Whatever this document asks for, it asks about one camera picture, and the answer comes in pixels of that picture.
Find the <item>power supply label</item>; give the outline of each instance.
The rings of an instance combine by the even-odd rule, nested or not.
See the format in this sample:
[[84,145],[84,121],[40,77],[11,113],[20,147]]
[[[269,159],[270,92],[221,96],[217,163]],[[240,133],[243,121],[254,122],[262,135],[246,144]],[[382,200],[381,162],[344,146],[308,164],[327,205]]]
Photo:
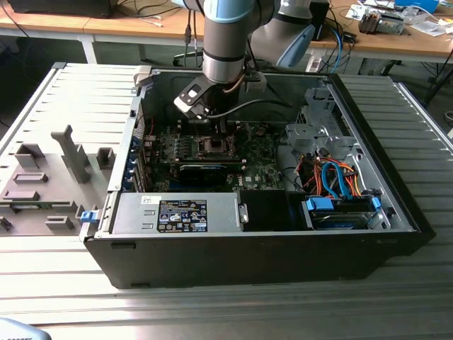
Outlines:
[[161,200],[158,232],[207,232],[206,200]]

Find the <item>paper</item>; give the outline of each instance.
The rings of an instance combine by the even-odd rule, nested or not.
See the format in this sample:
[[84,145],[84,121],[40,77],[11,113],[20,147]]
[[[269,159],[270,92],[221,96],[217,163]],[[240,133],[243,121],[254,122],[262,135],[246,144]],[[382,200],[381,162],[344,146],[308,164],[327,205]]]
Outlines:
[[422,23],[416,23],[415,25],[411,26],[416,30],[419,30],[422,33],[426,33],[431,35],[432,37],[437,37],[438,35],[442,35],[445,33],[445,28],[442,26],[432,23],[431,21],[424,21]]
[[385,7],[386,9],[395,9],[395,3],[390,0],[366,0],[365,6]]

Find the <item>black cable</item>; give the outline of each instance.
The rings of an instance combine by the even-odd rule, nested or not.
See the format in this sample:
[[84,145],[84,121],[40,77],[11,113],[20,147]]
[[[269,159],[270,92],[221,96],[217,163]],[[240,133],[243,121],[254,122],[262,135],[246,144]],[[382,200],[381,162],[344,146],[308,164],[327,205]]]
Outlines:
[[[193,35],[195,37],[195,42],[197,42],[197,14],[196,12],[193,12]],[[195,67],[198,67],[198,51],[197,51],[197,48],[195,48],[196,46],[194,46],[194,50],[195,50]]]
[[250,39],[248,39],[248,38],[247,38],[247,47],[248,47],[248,53],[250,53],[250,56],[252,58],[253,66],[256,68],[256,71],[259,72],[260,68],[258,67],[258,63],[256,62],[255,55],[253,54],[252,45],[250,44]]
[[[3,0],[0,0],[1,7],[3,9],[3,12],[6,14],[6,16],[16,25],[16,27],[26,36],[27,38],[30,38],[30,36],[22,29],[19,24],[9,15],[9,13],[5,9],[5,5],[3,3]],[[41,52],[41,54],[47,59],[48,62],[52,62],[52,59],[49,57],[49,55],[37,44],[35,44],[31,39],[30,42],[36,46],[36,48]]]
[[137,0],[134,0],[133,3],[134,3],[134,9],[136,11],[136,14],[135,15],[131,15],[131,14],[128,14],[126,12],[124,12],[122,9],[121,9],[121,6],[126,4],[126,3],[129,3],[130,0],[124,0],[120,3],[117,4],[117,10],[124,16],[128,16],[130,18],[147,18],[149,16],[158,16],[158,15],[161,15],[161,14],[164,14],[164,13],[168,13],[170,11],[176,11],[176,10],[181,10],[181,7],[172,7],[172,8],[169,8],[169,9],[166,9],[164,11],[160,11],[160,12],[157,12],[157,13],[150,13],[150,14],[144,14],[144,15],[141,15],[140,13],[143,12],[145,9],[150,9],[150,8],[153,8],[153,7],[160,7],[160,6],[164,6],[165,4],[167,4],[170,0],[165,0],[164,2],[161,2],[160,4],[155,4],[155,5],[147,5],[147,6],[143,6],[143,7],[140,7],[140,8],[137,8]]
[[285,108],[289,107],[286,103],[283,103],[282,101],[274,101],[272,99],[254,99],[252,101],[242,103],[241,105],[238,105],[238,106],[228,110],[227,112],[219,113],[218,115],[208,115],[206,118],[208,118],[208,119],[222,118],[227,115],[231,115],[232,113],[235,113],[236,111],[239,111],[242,108],[245,108],[246,106],[250,106],[254,103],[269,103],[269,104],[284,106]]
[[195,0],[195,2],[197,3],[197,6],[198,6],[198,9],[200,10],[200,13],[203,16],[205,16],[205,11],[203,11],[203,6],[201,6],[200,1],[199,0]]
[[427,95],[425,99],[425,107],[430,105],[431,100],[436,96],[437,92],[440,91],[440,89],[447,83],[448,79],[452,76],[453,74],[453,67],[450,67],[448,72],[436,83],[432,91]]
[[189,48],[190,41],[192,40],[192,28],[190,27],[190,16],[192,14],[192,11],[189,9],[188,12],[188,18],[187,18],[187,26],[185,27],[185,32],[184,32],[184,44],[185,44],[185,51],[184,51],[184,67],[187,67],[187,64],[185,63],[187,59],[187,51]]
[[186,46],[185,46],[185,50],[184,50],[184,59],[183,59],[184,67],[187,67],[186,60],[187,60],[187,50],[188,50],[188,48],[189,48],[189,46],[186,45]]
[[7,128],[10,128],[10,127],[11,127],[10,125],[8,125],[8,124],[6,124],[6,123],[3,123],[1,120],[0,120],[0,124],[6,126]]
[[274,114],[278,115],[280,118],[282,118],[282,120],[283,120],[285,123],[289,123],[289,122],[288,122],[288,119],[286,119],[286,117],[285,117],[281,112],[278,112],[278,111],[275,111],[275,110],[269,110],[269,111],[264,112],[264,114],[260,117],[260,120],[263,120],[263,118],[264,118],[268,113],[274,113]]
[[160,7],[160,6],[164,6],[166,5],[170,0],[164,0],[164,2],[160,3],[160,4],[156,4],[156,5],[146,5],[146,6],[142,6],[140,8],[137,8],[137,0],[134,0],[134,7],[135,7],[135,13],[137,15],[139,15],[143,10],[145,9],[151,9],[153,7]]
[[424,106],[425,107],[428,107],[430,105],[430,102],[431,100],[435,97],[435,95],[437,94],[437,92],[442,88],[442,86],[444,85],[444,83],[448,80],[449,76],[447,76],[448,74],[451,75],[451,72],[453,71],[453,67],[447,72],[447,74],[442,78],[442,80],[437,84],[437,79],[439,79],[439,75],[441,75],[441,73],[444,71],[444,68],[447,66],[448,64],[448,61],[450,60],[450,58],[452,57],[453,55],[453,48],[452,50],[450,51],[450,53],[448,54],[448,58],[445,60],[444,64],[442,65],[439,73],[437,74],[437,76],[434,78],[434,81],[432,82],[431,86],[430,86],[430,89],[428,90],[428,93],[426,94],[426,97],[425,97],[425,102],[424,102]]
[[421,64],[422,64],[422,66],[426,69],[426,71],[428,71],[431,75],[433,75],[434,77],[437,76],[436,73],[432,73],[432,71],[426,67],[426,65],[425,65],[424,62],[421,62]]
[[[250,54],[250,57],[252,58],[253,66],[255,67],[256,71],[259,72],[260,68],[258,66],[258,63],[256,62],[255,55],[253,54],[252,51],[252,45],[250,44],[250,39],[247,38],[247,48],[248,48],[248,53]],[[281,95],[273,88],[273,86],[269,83],[266,83],[266,87],[283,103],[288,105],[289,107],[292,107],[290,103],[288,103],[285,99],[281,97]]]
[[5,5],[3,3],[3,0],[0,0],[1,2],[1,7],[3,9],[3,12],[5,12],[6,16],[11,20],[13,21],[14,25],[16,25],[16,27],[24,34],[24,36],[26,36],[27,38],[29,38],[30,36],[19,26],[19,24],[17,22],[14,21],[14,19],[9,15],[9,13],[6,11],[5,9]]

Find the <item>blue latch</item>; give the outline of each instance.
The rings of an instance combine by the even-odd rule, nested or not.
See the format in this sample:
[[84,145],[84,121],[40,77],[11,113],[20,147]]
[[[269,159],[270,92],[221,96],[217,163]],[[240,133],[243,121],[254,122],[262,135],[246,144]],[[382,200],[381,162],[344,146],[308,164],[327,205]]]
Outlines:
[[82,213],[80,221],[82,223],[97,223],[99,222],[98,215],[99,210],[87,210]]
[[327,197],[312,197],[306,201],[308,210],[333,210],[333,203]]
[[371,199],[371,203],[373,203],[374,209],[378,210],[382,206],[381,201],[378,199],[378,197],[373,197]]

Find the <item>wire bundle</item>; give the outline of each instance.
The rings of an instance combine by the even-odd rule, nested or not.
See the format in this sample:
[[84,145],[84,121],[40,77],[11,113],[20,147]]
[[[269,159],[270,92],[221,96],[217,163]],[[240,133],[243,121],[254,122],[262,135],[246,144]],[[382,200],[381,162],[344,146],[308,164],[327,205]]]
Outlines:
[[[349,64],[349,61],[350,61],[350,58],[351,58],[351,51],[354,48],[354,44],[351,45],[350,42],[345,41],[343,39],[343,35],[344,35],[343,27],[337,21],[336,15],[332,11],[332,8],[329,8],[329,11],[332,13],[333,19],[326,18],[326,21],[330,21],[330,22],[334,23],[335,27],[332,27],[330,25],[327,25],[327,27],[331,31],[331,33],[333,34],[333,37],[336,39],[337,45],[332,50],[332,52],[329,55],[329,58],[326,60],[326,62],[322,62],[323,66],[320,68],[319,72],[322,72],[323,70],[326,70],[326,72],[328,72],[329,68],[333,67],[333,69],[331,70],[330,73],[334,73],[334,71],[336,71],[339,67],[342,67],[342,66],[345,66],[345,68],[348,67],[348,64]],[[341,54],[342,54],[342,52],[344,50],[344,44],[345,43],[348,44],[349,50],[348,50],[348,52],[345,55],[341,56]],[[333,54],[335,53],[336,50],[338,50],[338,55],[337,55],[335,61],[331,64],[332,56],[333,56]]]
[[[299,164],[294,173],[300,177],[300,172],[304,170],[304,164],[310,165],[310,161],[304,155],[299,158]],[[358,186],[358,174],[348,164],[332,158],[316,158],[312,162],[313,176],[302,185],[302,188],[312,195],[338,198],[338,194],[333,190],[336,185],[340,188],[342,196],[360,197],[361,191]],[[327,171],[335,171],[336,176],[327,179]]]

